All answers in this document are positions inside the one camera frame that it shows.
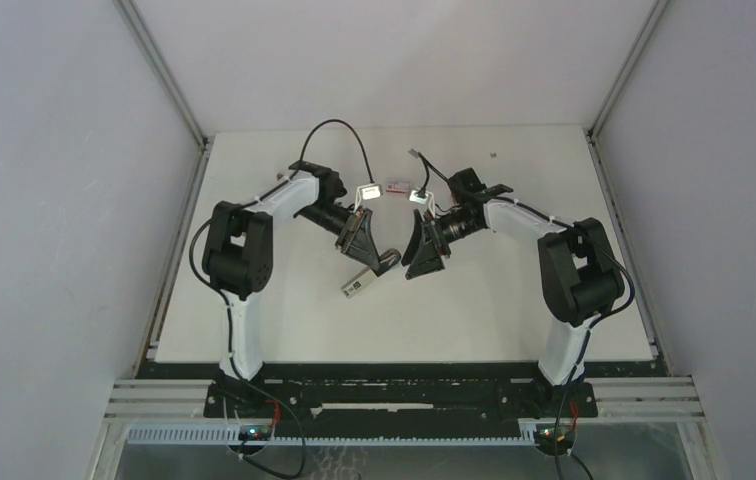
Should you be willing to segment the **black and grey large stapler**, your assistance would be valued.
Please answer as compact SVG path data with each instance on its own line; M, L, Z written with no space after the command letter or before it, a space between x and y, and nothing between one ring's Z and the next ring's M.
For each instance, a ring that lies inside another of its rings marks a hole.
M377 270L366 267L345 282L340 291L345 298L350 299L373 284L378 278L395 268L402 258L397 249L386 250L379 258Z

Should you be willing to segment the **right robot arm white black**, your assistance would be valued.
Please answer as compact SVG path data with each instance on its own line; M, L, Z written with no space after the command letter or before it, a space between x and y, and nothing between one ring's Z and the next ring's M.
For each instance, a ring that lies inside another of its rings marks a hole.
M569 223L512 197L510 187L483 183L472 168L448 177L454 205L443 215L415 212L401 263L405 277L444 269L451 244L490 230L521 241L536 232L544 302L553 317L537 368L544 381L532 402L546 416L559 415L572 400L569 383L583 371L590 330L616 314L615 302L631 284L616 259L602 223L589 217Z

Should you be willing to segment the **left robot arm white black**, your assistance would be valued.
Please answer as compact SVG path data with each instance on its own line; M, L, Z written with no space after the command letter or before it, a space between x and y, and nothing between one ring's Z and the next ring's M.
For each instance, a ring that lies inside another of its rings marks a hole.
M372 211L357 203L346 208L337 200L347 194L338 172L296 162L274 187L245 204L221 201L203 225L207 229L201 266L192 266L203 284L225 304L225 350L222 372L238 381L228 404L244 417L265 407L265 388L252 379L263 367L259 347L258 299L274 268L275 231L302 217L335 236L344 256L378 273L381 255L373 239Z

